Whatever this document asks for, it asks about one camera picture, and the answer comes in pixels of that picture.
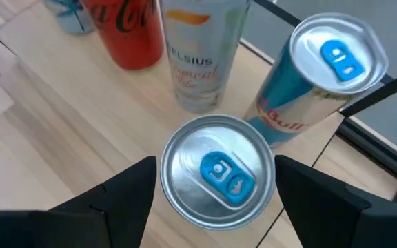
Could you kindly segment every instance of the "silver can top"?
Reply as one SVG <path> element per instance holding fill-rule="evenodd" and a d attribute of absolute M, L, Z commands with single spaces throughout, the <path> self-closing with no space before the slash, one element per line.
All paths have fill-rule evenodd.
<path fill-rule="evenodd" d="M 330 92 L 355 94 L 384 76 L 388 58 L 373 29 L 339 13 L 315 14 L 292 32 L 289 53 L 298 71 Z"/>
<path fill-rule="evenodd" d="M 254 220 L 272 197 L 274 157 L 261 134 L 245 121 L 201 116 L 168 141 L 161 182 L 173 208 L 190 222 L 233 229 Z"/>

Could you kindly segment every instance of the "red bull can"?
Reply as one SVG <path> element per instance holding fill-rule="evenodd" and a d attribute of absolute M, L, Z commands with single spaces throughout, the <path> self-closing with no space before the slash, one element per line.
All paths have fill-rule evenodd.
<path fill-rule="evenodd" d="M 387 67 L 366 23 L 316 14 L 292 32 L 245 119 L 276 147 L 377 84 Z"/>

